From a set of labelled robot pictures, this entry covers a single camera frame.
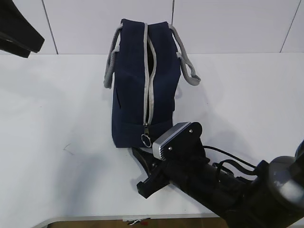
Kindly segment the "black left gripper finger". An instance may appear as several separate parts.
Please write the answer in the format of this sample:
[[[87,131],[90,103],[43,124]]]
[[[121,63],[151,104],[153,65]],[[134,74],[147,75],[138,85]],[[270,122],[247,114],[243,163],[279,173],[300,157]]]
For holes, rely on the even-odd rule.
[[[24,41],[34,53],[38,53],[45,42],[11,0],[0,2],[0,37]]]
[[[0,49],[23,58],[28,58],[31,53],[26,42],[5,37],[0,37]]]

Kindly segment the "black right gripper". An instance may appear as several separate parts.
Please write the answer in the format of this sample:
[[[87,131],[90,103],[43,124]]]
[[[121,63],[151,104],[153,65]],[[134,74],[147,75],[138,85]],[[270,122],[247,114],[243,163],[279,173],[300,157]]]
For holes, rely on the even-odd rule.
[[[163,152],[164,161],[154,158],[150,152],[132,147],[133,156],[147,174],[147,179],[136,185],[138,193],[148,198],[171,182],[183,191],[187,190],[189,181],[198,173],[195,169],[201,169],[209,162],[200,139],[202,132],[201,124],[192,122],[169,142],[169,148]]]

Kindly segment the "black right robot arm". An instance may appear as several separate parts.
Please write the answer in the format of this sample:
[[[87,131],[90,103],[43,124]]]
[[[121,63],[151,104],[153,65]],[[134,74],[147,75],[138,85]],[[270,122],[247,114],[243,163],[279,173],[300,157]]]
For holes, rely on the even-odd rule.
[[[174,184],[223,218],[230,228],[286,228],[304,216],[304,146],[254,166],[234,155],[211,163],[198,122],[178,123],[146,152],[132,152],[147,179],[137,183],[145,198]]]

